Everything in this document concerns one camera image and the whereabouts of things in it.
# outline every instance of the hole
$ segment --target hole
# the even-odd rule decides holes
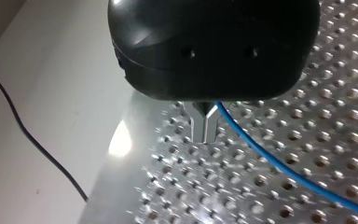
[[[348,188],[346,191],[345,191],[346,195],[348,198],[357,198],[358,197],[358,188],[355,187],[355,186],[352,186],[350,188]]]
[[[144,199],[144,200],[142,201],[142,204],[143,204],[143,205],[148,205],[148,204],[150,204],[150,199]]]
[[[231,182],[232,184],[238,184],[241,182],[240,179],[240,175],[238,175],[237,173],[232,173],[228,176],[228,180],[229,182]]]
[[[168,143],[170,141],[170,137],[169,136],[165,136],[162,138],[162,141],[165,143]]]
[[[324,156],[320,156],[315,160],[314,163],[317,167],[325,167],[329,164],[329,160]]]
[[[320,143],[326,143],[330,141],[330,139],[331,139],[330,134],[325,132],[321,132],[318,135],[316,135],[316,140],[318,140],[318,142]]]
[[[334,154],[340,155],[340,154],[342,154],[342,153],[344,153],[344,152],[345,152],[345,149],[344,149],[344,147],[342,147],[342,146],[336,145],[336,146],[334,146],[334,148],[333,148],[333,153],[334,153]]]
[[[173,103],[173,106],[175,108],[179,108],[182,105],[182,103],[180,101],[176,101],[175,103]]]
[[[324,222],[324,217],[325,214],[323,212],[317,211],[310,216],[310,219],[313,223],[322,223]]]
[[[237,150],[234,152],[234,154],[233,154],[232,157],[233,157],[235,160],[240,161],[240,160],[242,160],[243,158],[245,158],[245,154],[243,153],[242,150],[237,149]]]
[[[330,70],[324,70],[322,72],[322,78],[323,79],[329,79],[332,76],[333,76],[333,73]]]
[[[186,209],[185,212],[190,214],[194,209],[189,205]]]
[[[290,105],[290,103],[287,100],[282,100],[280,102],[280,106],[281,107],[288,107]]]
[[[150,182],[155,182],[157,180],[157,178],[155,177],[155,176],[152,176],[151,178],[150,178]]]
[[[347,168],[349,170],[358,170],[358,159],[352,158],[350,161],[348,161]]]
[[[296,90],[294,93],[293,93],[293,96],[295,98],[304,98],[305,97],[305,92],[303,90]]]
[[[287,126],[287,122],[284,120],[280,120],[277,122],[277,127],[282,128],[282,127],[286,127]]]
[[[333,83],[333,85],[334,85],[335,87],[337,87],[337,88],[341,88],[341,87],[343,87],[343,86],[345,85],[345,81],[339,79],[339,80],[336,80],[336,81]]]
[[[188,168],[182,170],[182,175],[188,176],[189,174],[190,174],[190,170]]]
[[[331,118],[331,112],[329,110],[323,109],[319,113],[319,118],[320,119],[330,119]]]
[[[246,164],[243,165],[243,169],[247,172],[250,172],[253,170],[255,166],[251,164],[250,162],[246,162]]]
[[[308,100],[308,101],[305,103],[305,106],[306,106],[307,108],[312,108],[312,107],[316,106],[316,102],[313,101],[313,100]]]
[[[247,195],[249,194],[249,192],[250,192],[250,189],[248,189],[248,188],[246,188],[246,187],[243,187],[243,188],[241,189],[241,195],[242,195],[242,196],[247,196]]]
[[[228,164],[228,162],[226,162],[226,161],[221,161],[221,162],[220,162],[220,168],[226,169],[226,168],[227,168],[227,164]]]
[[[307,85],[308,87],[313,88],[313,87],[317,87],[319,83],[315,80],[311,80]]]
[[[313,122],[312,120],[309,120],[303,124],[303,127],[305,130],[311,130],[312,128],[315,127],[315,122]]]
[[[179,157],[178,160],[176,161],[178,164],[181,164],[183,162],[183,158]]]
[[[267,195],[267,197],[268,197],[270,200],[275,201],[275,200],[277,200],[277,199],[279,198],[279,194],[278,194],[278,192],[272,190],[272,191]]]
[[[296,186],[294,186],[293,181],[291,180],[286,180],[285,182],[282,183],[282,188],[286,190],[292,190],[295,187]]]
[[[300,175],[304,176],[304,177],[310,177],[312,175],[311,170],[304,168],[302,169],[300,172]]]
[[[188,154],[195,156],[198,154],[198,148],[197,147],[191,147],[188,149]]]
[[[182,49],[182,56],[184,58],[193,59],[196,57],[196,51],[191,47],[186,47]]]
[[[147,217],[151,220],[156,220],[158,218],[158,213],[156,211],[152,211]]]
[[[162,155],[159,155],[158,157],[157,157],[157,161],[163,161],[164,160],[164,157],[162,156]]]
[[[214,210],[212,210],[212,211],[209,213],[209,217],[210,217],[210,218],[215,218],[216,215],[217,215],[217,213],[216,213]]]
[[[338,209],[342,207],[339,203],[330,203],[328,206],[332,209]]]
[[[261,132],[261,137],[263,139],[270,140],[270,139],[272,139],[273,136],[274,136],[274,133],[272,130],[266,129]]]
[[[261,214],[264,212],[264,205],[260,202],[254,202],[251,204],[250,210],[253,214]]]
[[[176,185],[176,183],[178,182],[178,179],[176,179],[176,178],[173,178],[172,180],[171,180],[171,185]]]
[[[178,147],[177,146],[171,146],[170,149],[168,149],[171,153],[177,152]]]
[[[358,134],[350,133],[350,135],[348,136],[348,142],[351,144],[358,144]]]
[[[323,99],[330,99],[332,96],[332,92],[328,89],[323,89],[319,92],[319,95],[323,98]]]
[[[177,127],[176,129],[175,129],[175,133],[176,134],[181,134],[183,132],[183,127]]]
[[[176,198],[179,200],[184,200],[186,198],[186,194],[184,191],[179,191],[176,193]]]
[[[269,109],[266,111],[266,113],[264,114],[264,116],[268,119],[273,119],[277,116],[277,112],[273,109]]]
[[[299,109],[295,109],[295,110],[292,111],[290,116],[292,117],[292,119],[302,119],[303,118],[303,112],[301,110],[299,110]]]
[[[335,107],[343,107],[345,105],[345,102],[341,101],[341,100],[336,100],[333,105]]]
[[[250,109],[245,109],[241,111],[241,117],[243,118],[248,119],[251,117],[251,115],[252,115],[252,111]]]
[[[349,119],[352,120],[358,120],[358,111],[357,110],[352,110],[350,112],[350,114],[348,115]]]
[[[276,167],[272,166],[270,169],[269,169],[269,172],[272,174],[272,175],[278,175],[281,173],[280,170],[278,170]]]
[[[213,157],[213,158],[219,158],[222,154],[220,153],[220,149],[219,148],[217,148],[217,147],[214,147],[212,150],[211,150],[211,156]]]
[[[164,209],[169,209],[171,207],[171,204],[170,203],[165,203],[162,207]]]
[[[162,168],[162,173],[166,175],[166,174],[169,173],[171,170],[172,170],[171,166],[164,166],[164,167]]]
[[[348,217],[346,224],[358,224],[358,217]]]
[[[283,218],[288,218],[293,215],[293,210],[286,206],[281,210],[281,212],[279,214]]]
[[[216,175],[214,174],[214,171],[212,171],[212,170],[206,170],[206,171],[204,172],[204,177],[205,177],[205,179],[207,179],[207,180],[212,180],[212,179],[214,179],[214,178],[216,177]]]
[[[296,141],[301,138],[301,134],[298,131],[291,131],[287,137],[290,141]]]
[[[258,175],[257,177],[255,177],[254,183],[258,187],[263,187],[266,185],[266,181],[267,179],[264,176]]]
[[[289,165],[293,165],[298,162],[299,162],[298,156],[295,154],[290,154],[290,156],[286,158],[286,163]]]
[[[253,58],[257,57],[257,55],[258,55],[258,49],[255,49],[252,46],[247,47],[243,51],[243,56],[245,56],[245,58],[248,58],[248,59],[253,59]]]
[[[351,89],[347,92],[347,97],[350,99],[357,99],[358,98],[358,90],[357,89]]]
[[[165,192],[165,189],[164,189],[164,188],[157,188],[157,189],[156,189],[156,194],[157,194],[158,196],[162,196],[162,195],[164,194],[164,192]]]
[[[197,164],[198,164],[199,166],[202,166],[204,163],[205,163],[205,160],[204,160],[204,159],[198,159],[198,160],[197,160]]]
[[[208,199],[208,197],[203,194],[203,195],[201,195],[201,196],[199,197],[199,202],[200,202],[201,204],[205,204],[206,201],[207,201],[207,199]]]
[[[217,184],[216,186],[214,186],[214,191],[221,192],[223,187],[224,186],[222,184]]]
[[[258,119],[254,119],[251,124],[254,128],[257,128],[261,125],[261,121]]]
[[[190,138],[189,137],[184,137],[182,138],[182,143],[183,144],[188,144],[190,142]]]
[[[331,174],[331,179],[334,181],[340,180],[344,178],[344,174],[342,174],[340,171],[335,171]]]
[[[179,216],[171,216],[170,224],[179,224]]]
[[[313,146],[311,144],[304,144],[301,146],[303,152],[311,152],[313,150]]]
[[[224,201],[224,206],[226,209],[234,209],[237,207],[237,205],[235,204],[235,200],[232,198],[226,198]]]

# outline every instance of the white wall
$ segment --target white wall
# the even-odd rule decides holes
[[[106,7],[28,1],[0,39],[0,79],[25,125],[88,194],[132,92]],[[84,205],[22,135],[0,94],[0,224],[77,223]]]

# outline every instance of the screw hole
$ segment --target screw hole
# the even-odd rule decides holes
[[[325,167],[329,163],[328,159],[324,156],[321,156],[315,160],[315,165],[317,167]]]
[[[255,185],[258,187],[263,187],[266,185],[266,178],[262,175],[255,177]]]
[[[301,138],[301,134],[298,131],[291,131],[288,138],[290,141],[296,141]]]
[[[152,211],[151,213],[149,213],[148,217],[151,220],[155,220],[158,218],[158,213],[156,211]]]
[[[324,222],[324,214],[322,212],[314,213],[310,216],[310,219],[313,223],[322,223]]]
[[[291,215],[292,215],[292,211],[288,207],[283,208],[283,210],[281,210],[281,212],[280,212],[280,216],[283,218],[288,218]]]
[[[162,173],[166,175],[166,174],[169,173],[171,170],[172,170],[171,166],[164,166],[164,167],[162,168]]]
[[[299,162],[298,156],[295,154],[290,154],[290,156],[286,158],[286,163],[289,165],[293,165],[298,162]]]
[[[295,186],[293,185],[293,183],[290,180],[287,180],[282,183],[282,188],[286,189],[286,190],[292,190],[295,188]]]
[[[178,149],[177,146],[171,146],[170,149],[169,149],[169,151],[170,151],[171,153],[175,153],[175,152],[177,151],[177,149]]]

